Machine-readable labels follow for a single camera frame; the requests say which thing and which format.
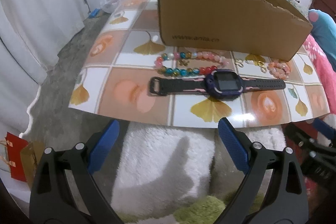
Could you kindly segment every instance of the ginkgo leaf pattern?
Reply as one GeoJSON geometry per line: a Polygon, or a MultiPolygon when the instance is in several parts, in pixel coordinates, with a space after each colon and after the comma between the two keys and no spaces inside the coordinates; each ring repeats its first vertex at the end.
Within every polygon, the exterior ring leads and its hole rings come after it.
{"type": "Polygon", "coordinates": [[[255,66],[259,66],[258,65],[258,61],[261,61],[261,62],[266,62],[265,58],[263,58],[262,56],[260,55],[256,55],[256,54],[249,54],[248,56],[245,57],[245,60],[252,60],[254,65],[255,66]]]}
{"type": "Polygon", "coordinates": [[[293,88],[288,88],[288,91],[290,93],[290,95],[294,98],[294,99],[299,99],[298,103],[295,106],[295,111],[297,113],[299,113],[302,117],[304,117],[305,115],[307,115],[308,113],[308,108],[306,106],[306,104],[304,102],[301,101],[299,93],[297,92],[296,88],[293,85],[293,88]]]}
{"type": "Polygon", "coordinates": [[[288,91],[289,91],[290,95],[291,95],[293,98],[297,99],[297,95],[296,95],[296,93],[295,93],[294,88],[292,88],[292,89],[288,88],[288,91]]]}
{"type": "Polygon", "coordinates": [[[308,75],[312,75],[313,74],[313,68],[310,65],[307,65],[305,63],[304,67],[303,67],[303,72],[305,72],[308,75]]]}
{"type": "Polygon", "coordinates": [[[110,21],[110,24],[114,25],[114,24],[119,24],[119,23],[123,23],[123,22],[127,22],[128,18],[126,17],[118,17],[112,21],[110,21]]]}
{"type": "Polygon", "coordinates": [[[312,75],[313,74],[313,68],[310,65],[306,64],[306,62],[304,61],[304,59],[302,58],[302,56],[300,54],[298,54],[298,56],[301,58],[302,62],[304,63],[303,72],[308,74],[308,75],[312,75]]]}
{"type": "Polygon", "coordinates": [[[81,84],[72,92],[70,104],[79,105],[87,102],[89,98],[90,95],[88,91],[84,88],[83,84],[81,84]]]}
{"type": "Polygon", "coordinates": [[[307,115],[308,113],[308,108],[307,106],[305,105],[304,102],[302,102],[300,99],[299,99],[299,102],[297,103],[296,107],[295,107],[295,110],[297,113],[299,113],[302,117],[304,117],[305,115],[307,115]]]}
{"type": "Polygon", "coordinates": [[[190,112],[202,118],[204,122],[219,122],[221,118],[229,117],[232,113],[232,109],[226,103],[209,97],[193,105],[190,112]]]}
{"type": "Polygon", "coordinates": [[[154,43],[152,40],[148,40],[147,43],[136,47],[133,51],[142,55],[152,55],[162,52],[166,49],[164,45],[154,43]]]}

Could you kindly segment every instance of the watch face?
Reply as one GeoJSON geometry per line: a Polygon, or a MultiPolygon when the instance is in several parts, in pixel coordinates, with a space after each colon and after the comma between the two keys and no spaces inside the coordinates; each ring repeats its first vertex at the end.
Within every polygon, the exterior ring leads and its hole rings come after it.
{"type": "Polygon", "coordinates": [[[214,79],[216,88],[220,91],[240,90],[242,87],[238,75],[233,71],[217,71],[214,79]]]}

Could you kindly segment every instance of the concrete floor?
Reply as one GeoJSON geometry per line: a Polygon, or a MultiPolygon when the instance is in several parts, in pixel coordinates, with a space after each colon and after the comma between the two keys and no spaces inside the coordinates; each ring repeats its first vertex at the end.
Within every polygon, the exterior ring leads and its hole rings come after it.
{"type": "MultiPolygon", "coordinates": [[[[55,151],[67,150],[78,142],[86,142],[93,133],[101,131],[110,121],[108,117],[68,108],[77,75],[109,16],[104,14],[99,18],[85,20],[85,28],[60,51],[59,62],[48,72],[48,77],[41,86],[40,96],[31,109],[33,124],[24,139],[43,141],[55,151]]],[[[127,121],[120,121],[119,138],[102,169],[94,174],[95,181],[108,202],[111,200],[127,127],[127,121]]],[[[69,175],[68,180],[76,202],[80,202],[81,197],[74,186],[73,176],[69,175]]]]}

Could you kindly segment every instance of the blue fabric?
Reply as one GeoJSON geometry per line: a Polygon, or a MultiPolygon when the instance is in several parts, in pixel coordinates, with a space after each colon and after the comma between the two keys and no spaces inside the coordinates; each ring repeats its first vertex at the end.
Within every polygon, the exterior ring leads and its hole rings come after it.
{"type": "Polygon", "coordinates": [[[311,35],[321,49],[325,52],[333,70],[336,71],[336,23],[331,16],[320,11],[311,9],[308,18],[313,25],[311,35]]]}

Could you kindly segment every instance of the beaded bracelet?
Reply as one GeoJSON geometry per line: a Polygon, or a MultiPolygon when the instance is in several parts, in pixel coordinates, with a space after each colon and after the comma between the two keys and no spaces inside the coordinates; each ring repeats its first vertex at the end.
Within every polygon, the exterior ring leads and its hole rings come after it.
{"type": "Polygon", "coordinates": [[[179,69],[179,68],[167,68],[162,65],[163,61],[167,60],[180,60],[180,59],[204,59],[209,61],[216,61],[220,64],[221,67],[226,67],[228,65],[228,61],[225,60],[224,56],[220,56],[213,52],[174,52],[174,53],[164,53],[161,56],[156,58],[154,62],[155,68],[157,68],[157,72],[165,75],[173,75],[173,76],[191,76],[191,75],[207,75],[211,73],[213,70],[217,70],[216,66],[211,67],[200,67],[200,68],[187,68],[187,69],[179,69]]]}
{"type": "Polygon", "coordinates": [[[280,63],[278,61],[273,61],[268,64],[267,69],[269,73],[275,78],[287,80],[290,74],[290,67],[286,63],[280,63]]]}

